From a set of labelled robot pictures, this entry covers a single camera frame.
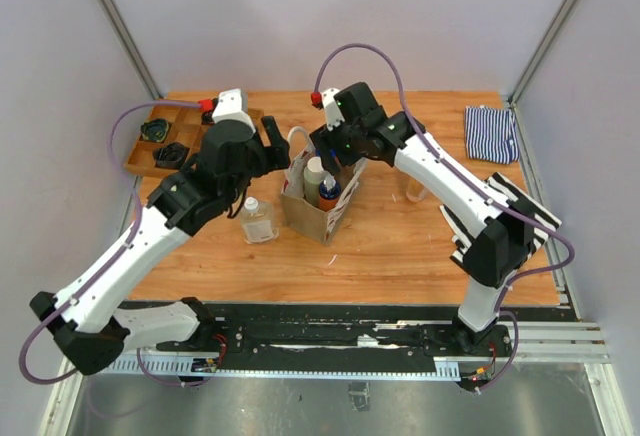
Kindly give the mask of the orange spray bottle front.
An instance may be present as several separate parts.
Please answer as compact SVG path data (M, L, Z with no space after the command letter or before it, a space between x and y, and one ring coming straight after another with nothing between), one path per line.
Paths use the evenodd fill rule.
M324 212L332 210L336 206L340 194L340 183L328 173L318 187L318 208Z

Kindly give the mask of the clear bottle white cap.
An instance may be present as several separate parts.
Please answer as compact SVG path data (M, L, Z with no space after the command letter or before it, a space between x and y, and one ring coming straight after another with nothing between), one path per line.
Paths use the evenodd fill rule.
M267 201L247 197L239 219L248 244L272 241L279 235L274 208Z

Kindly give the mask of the clear bottle pink cap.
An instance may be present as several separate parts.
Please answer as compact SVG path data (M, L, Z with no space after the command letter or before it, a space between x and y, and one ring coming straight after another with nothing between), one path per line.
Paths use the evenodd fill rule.
M417 203L423 201L428 195L428 189L419 181L410 178L406 188L406 197L409 201Z

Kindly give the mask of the blue white striped cloth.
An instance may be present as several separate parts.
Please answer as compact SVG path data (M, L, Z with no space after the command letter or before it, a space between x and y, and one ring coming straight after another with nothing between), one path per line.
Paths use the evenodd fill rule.
M464 133L470 159L509 165L520 158L515 115L510 109L466 107Z

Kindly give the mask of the black white striped cloth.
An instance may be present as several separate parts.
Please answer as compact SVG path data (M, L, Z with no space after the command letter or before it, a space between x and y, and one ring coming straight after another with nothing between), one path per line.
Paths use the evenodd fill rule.
M495 199L497 195L500 195L498 201L501 205L522 214L528 220L534 220L551 231L557 231L561 227L562 221L558 217L500 172L495 172L488 177L484 181L484 186L484 191L489 196ZM456 245L456 249L451 255L451 260L459 267L463 267L463 256L472 247L475 237L450 208L441 205L440 211L453 231L452 241Z

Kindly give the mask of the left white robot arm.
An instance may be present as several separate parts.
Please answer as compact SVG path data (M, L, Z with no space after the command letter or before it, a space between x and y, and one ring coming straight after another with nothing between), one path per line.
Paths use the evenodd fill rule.
M213 342L216 321L195 297L147 309L121 303L174 249L211 220L237 216L250 182L290 164L289 144L264 116L263 140L250 123L215 122L200 151L165 177L121 236L90 269L57 293L40 292L31 309L74 368L93 375L122 353L165 342L200 352Z

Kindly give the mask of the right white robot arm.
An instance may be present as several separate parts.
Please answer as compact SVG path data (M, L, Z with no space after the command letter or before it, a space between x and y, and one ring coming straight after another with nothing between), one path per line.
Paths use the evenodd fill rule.
M512 214L521 210L531 216L532 204L511 200L475 177L437 146L408 109L388 116L364 82L314 91L311 103L326 118L311 140L327 171L337 174L361 159L383 161L436 196L460 229L458 264L470 282L453 320L453 343L463 355L480 353L498 319L507 278L534 249L533 227Z

